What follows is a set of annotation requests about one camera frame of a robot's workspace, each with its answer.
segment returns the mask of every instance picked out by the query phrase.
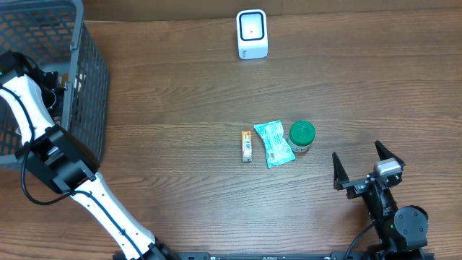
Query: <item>green jar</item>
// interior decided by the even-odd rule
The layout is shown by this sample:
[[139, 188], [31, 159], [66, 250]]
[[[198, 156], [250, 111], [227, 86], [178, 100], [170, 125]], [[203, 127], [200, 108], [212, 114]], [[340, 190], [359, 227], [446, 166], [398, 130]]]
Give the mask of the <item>green jar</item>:
[[306, 152], [315, 139], [315, 127], [308, 121], [297, 121], [290, 128], [289, 143], [294, 152]]

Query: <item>wood grain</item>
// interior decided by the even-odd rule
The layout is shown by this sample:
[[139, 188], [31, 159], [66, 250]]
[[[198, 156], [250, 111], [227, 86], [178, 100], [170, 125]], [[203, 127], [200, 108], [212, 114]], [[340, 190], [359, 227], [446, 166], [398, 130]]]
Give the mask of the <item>wood grain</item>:
[[381, 12], [460, 8], [459, 0], [83, 0], [85, 18], [93, 21], [141, 22], [233, 18], [244, 9], [267, 15]]
[[[100, 171], [143, 225], [179, 251], [327, 253], [369, 220], [332, 189], [331, 153], [351, 179], [381, 140], [408, 165], [400, 207], [430, 214], [426, 251], [462, 254], [462, 9], [270, 17], [270, 53], [237, 57], [234, 19], [89, 24], [111, 73]], [[240, 132], [314, 123], [312, 149], [266, 167]], [[0, 178], [0, 259], [109, 259], [118, 248], [71, 200], [39, 207]], [[55, 195], [33, 177], [30, 192]], [[358, 249], [377, 243], [374, 232]]]

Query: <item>light blue plastic bag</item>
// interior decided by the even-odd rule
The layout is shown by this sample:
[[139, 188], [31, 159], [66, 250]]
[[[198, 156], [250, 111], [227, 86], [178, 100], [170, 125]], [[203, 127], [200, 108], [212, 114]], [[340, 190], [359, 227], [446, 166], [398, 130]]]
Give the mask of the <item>light blue plastic bag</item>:
[[295, 155], [284, 138], [284, 128], [280, 120], [253, 126], [265, 144], [268, 168], [295, 160]]

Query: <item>plastic crate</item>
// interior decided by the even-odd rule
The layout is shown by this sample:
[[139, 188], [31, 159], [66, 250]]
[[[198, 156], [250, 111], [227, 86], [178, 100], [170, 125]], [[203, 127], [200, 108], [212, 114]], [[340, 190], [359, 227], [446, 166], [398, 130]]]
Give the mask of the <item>plastic crate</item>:
[[[45, 72], [69, 73], [61, 124], [101, 162], [108, 101], [109, 71], [83, 23], [84, 8], [73, 1], [0, 2], [0, 53], [17, 51]], [[21, 148], [17, 122], [0, 98], [0, 168], [18, 169]]]

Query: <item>green lid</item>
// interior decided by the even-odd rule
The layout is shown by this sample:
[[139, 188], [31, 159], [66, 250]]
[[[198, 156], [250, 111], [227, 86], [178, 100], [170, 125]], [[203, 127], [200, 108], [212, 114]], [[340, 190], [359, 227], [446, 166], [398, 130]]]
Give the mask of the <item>green lid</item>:
[[304, 147], [315, 139], [315, 127], [307, 121], [297, 121], [290, 128], [289, 138], [295, 145]]

